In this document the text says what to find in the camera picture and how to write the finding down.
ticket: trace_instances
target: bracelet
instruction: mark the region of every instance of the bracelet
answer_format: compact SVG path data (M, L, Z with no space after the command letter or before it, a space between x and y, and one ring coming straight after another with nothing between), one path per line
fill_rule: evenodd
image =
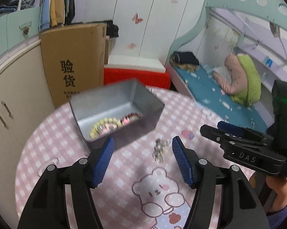
M138 120L138 119L140 119L141 118L141 115L140 114L138 114L138 113L130 113L130 114L128 114L127 116L124 116L122 119L121 119L121 124L122 125L127 125L127 124L129 124L130 122L132 122L132 121L136 121L136 120Z
M91 139L115 131L122 123L116 118L104 118L97 122L89 133Z

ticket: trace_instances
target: table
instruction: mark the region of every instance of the table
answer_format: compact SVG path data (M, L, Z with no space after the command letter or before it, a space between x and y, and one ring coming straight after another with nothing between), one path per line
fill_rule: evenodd
M199 106L193 99L165 89L152 88L165 103L165 109L154 131L115 151L103 183L92 190L94 202L105 229L182 229L187 219L195 190L184 183L171 147L164 163L154 161L152 154L157 138L172 140L179 135L187 148L216 166L228 168L219 144L200 135L200 127L215 127L219 116ZM181 136L184 129L194 134L192 140ZM70 166L88 149L83 143L69 103L48 116L28 139L16 171L15 198L20 216L25 203L49 164L58 168ZM253 171L241 167L249 178ZM216 228L221 188L216 188L210 228ZM70 186L66 186L66 203L71 228L77 228L72 209Z

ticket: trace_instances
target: human hand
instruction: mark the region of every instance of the human hand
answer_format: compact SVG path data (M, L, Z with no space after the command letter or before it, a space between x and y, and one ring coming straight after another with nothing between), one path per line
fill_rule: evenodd
M251 176L249 182L253 188L256 187L255 173ZM284 209L287 206L287 177L267 176L265 182L277 194L269 212L274 213Z

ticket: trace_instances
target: blue mattress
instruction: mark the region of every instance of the blue mattress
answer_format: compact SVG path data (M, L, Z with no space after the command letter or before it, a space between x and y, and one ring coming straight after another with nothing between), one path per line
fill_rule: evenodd
M253 106L247 108L235 103L229 95L223 95L213 76L209 75L202 66L194 73L177 67L175 70L184 81L188 81L188 88L195 99L213 110L227 123L266 132L268 127L256 109Z

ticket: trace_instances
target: silver metal box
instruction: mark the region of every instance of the silver metal box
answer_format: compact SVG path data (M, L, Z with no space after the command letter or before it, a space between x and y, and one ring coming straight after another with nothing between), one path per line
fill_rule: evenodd
M71 97L71 110L79 131L89 149L102 147L108 136L115 142L115 150L154 130L165 105L136 79L105 85ZM122 119L130 113L141 118L112 133L91 139L89 133L104 118Z

